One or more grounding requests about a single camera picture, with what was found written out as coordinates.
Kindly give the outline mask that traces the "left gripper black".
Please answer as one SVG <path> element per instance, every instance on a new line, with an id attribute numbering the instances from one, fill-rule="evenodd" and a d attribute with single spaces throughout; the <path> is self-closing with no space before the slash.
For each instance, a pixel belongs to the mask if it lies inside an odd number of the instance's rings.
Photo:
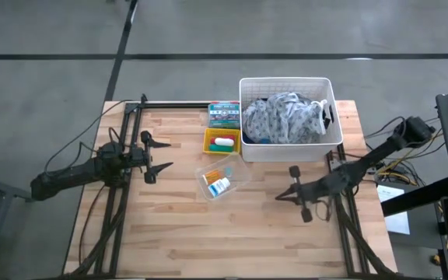
<path id="1" fill-rule="evenodd" d="M 152 165 L 152 156 L 150 149 L 170 147 L 168 143 L 157 142 L 153 139 L 148 131 L 142 131 L 141 140 L 143 147 L 132 146 L 128 152 L 128 166 L 129 167 L 145 167 L 144 180 L 147 184 L 155 184 L 158 174 L 173 165 L 173 163 L 164 163 L 157 166 Z"/>

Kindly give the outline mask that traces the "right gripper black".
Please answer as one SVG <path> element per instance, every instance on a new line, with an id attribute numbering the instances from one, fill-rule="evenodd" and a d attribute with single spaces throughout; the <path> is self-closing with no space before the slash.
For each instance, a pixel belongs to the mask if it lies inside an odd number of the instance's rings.
<path id="1" fill-rule="evenodd" d="M 289 176 L 292 178 L 292 183 L 281 194 L 275 197 L 276 201 L 290 201 L 295 205 L 301 205 L 301 216 L 305 223 L 313 220 L 311 211 L 307 208 L 308 201 L 314 203 L 319 198 L 333 195 L 336 190 L 324 181 L 317 180 L 307 184 L 300 184 L 300 170 L 298 166 L 289 167 Z"/>

